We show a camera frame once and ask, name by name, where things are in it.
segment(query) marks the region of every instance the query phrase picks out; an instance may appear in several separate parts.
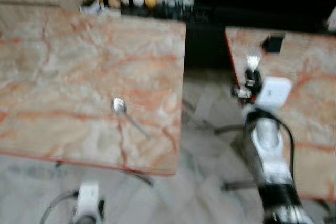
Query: pink marble surface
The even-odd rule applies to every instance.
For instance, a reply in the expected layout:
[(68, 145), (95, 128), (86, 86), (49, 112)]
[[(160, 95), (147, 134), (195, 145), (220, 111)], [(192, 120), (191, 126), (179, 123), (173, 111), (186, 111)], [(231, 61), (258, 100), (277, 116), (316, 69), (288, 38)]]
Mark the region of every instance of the pink marble surface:
[[(249, 50), (269, 35), (282, 32), (226, 28), (225, 33), (237, 81), (245, 83)], [(336, 38), (285, 34), (280, 54), (262, 52), (259, 69), (263, 78), (286, 77), (293, 83), (288, 100), (277, 113), (296, 140), (295, 177), (300, 195), (335, 201)]]
[(0, 153), (174, 174), (184, 46), (182, 23), (36, 13), (0, 40)]

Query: metal spoon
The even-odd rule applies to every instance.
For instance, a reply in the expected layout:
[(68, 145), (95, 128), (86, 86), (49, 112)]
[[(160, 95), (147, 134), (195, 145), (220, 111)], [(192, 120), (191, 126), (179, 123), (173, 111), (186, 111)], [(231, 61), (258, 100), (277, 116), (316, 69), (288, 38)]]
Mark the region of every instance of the metal spoon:
[(251, 69), (252, 72), (256, 70), (261, 59), (260, 48), (252, 47), (249, 48), (247, 53), (247, 66)]
[(143, 126), (126, 113), (126, 104), (123, 100), (118, 97), (114, 98), (111, 107), (112, 111), (116, 115), (124, 115), (142, 134), (144, 134), (147, 138), (151, 138), (151, 135), (143, 128)]

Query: black cable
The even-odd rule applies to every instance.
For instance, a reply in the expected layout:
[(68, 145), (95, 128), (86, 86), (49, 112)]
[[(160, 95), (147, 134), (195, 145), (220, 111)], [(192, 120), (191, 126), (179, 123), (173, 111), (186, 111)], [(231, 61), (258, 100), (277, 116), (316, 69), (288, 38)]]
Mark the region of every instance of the black cable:
[(47, 207), (47, 209), (45, 210), (45, 212), (42, 215), (40, 224), (45, 224), (47, 218), (49, 217), (49, 214), (51, 213), (52, 209), (54, 207), (56, 207), (56, 205), (58, 203), (60, 203), (63, 200), (66, 199), (76, 199), (78, 197), (79, 191), (67, 191), (65, 193), (60, 194), (59, 196), (57, 196), (51, 203), (50, 205)]
[(285, 130), (287, 131), (288, 135), (289, 135), (289, 140), (290, 140), (290, 160), (289, 160), (289, 170), (290, 173), (292, 175), (292, 179), (293, 179), (293, 184), (295, 185), (295, 181), (294, 181), (294, 154), (295, 154), (295, 144), (294, 144), (294, 137), (289, 129), (289, 127), (282, 121), (280, 120), (278, 117), (276, 117), (275, 115), (273, 115), (272, 113), (265, 111), (261, 108), (256, 108), (257, 111), (261, 111), (262, 113), (267, 114), (270, 118), (274, 119), (275, 121), (277, 121), (280, 125), (282, 125), (282, 127), (285, 128)]

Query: marble table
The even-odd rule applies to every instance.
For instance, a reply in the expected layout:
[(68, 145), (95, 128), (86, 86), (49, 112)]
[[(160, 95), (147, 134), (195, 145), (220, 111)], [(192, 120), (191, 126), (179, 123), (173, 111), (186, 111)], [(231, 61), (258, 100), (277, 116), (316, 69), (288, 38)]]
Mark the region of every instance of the marble table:
[(37, 12), (0, 40), (0, 153), (176, 173), (184, 47), (182, 23)]
[[(226, 28), (236, 79), (245, 83), (246, 56), (273, 30)], [(291, 94), (277, 111), (296, 140), (295, 179), (303, 198), (335, 201), (336, 38), (285, 32), (279, 54), (261, 51), (259, 69), (266, 76), (292, 81)], [(289, 157), (286, 136), (285, 155)]]

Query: tiled floor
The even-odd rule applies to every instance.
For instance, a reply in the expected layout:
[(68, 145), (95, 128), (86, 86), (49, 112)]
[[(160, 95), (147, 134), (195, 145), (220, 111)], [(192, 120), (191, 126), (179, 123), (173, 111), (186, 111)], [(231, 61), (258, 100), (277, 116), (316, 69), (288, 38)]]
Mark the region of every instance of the tiled floor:
[[(125, 173), (83, 166), (0, 156), (0, 223), (39, 223), (61, 192), (82, 181), (98, 181), (106, 200), (106, 223), (261, 224), (254, 189), (220, 191), (222, 181), (250, 178), (230, 147), (236, 133), (217, 137), (212, 128), (241, 123), (240, 108), (229, 95), (228, 73), (185, 74), (180, 168), (172, 177), (153, 177), (154, 187)], [(68, 223), (74, 202), (63, 202), (47, 223)], [(304, 206), (317, 223), (327, 212), (314, 202)]]

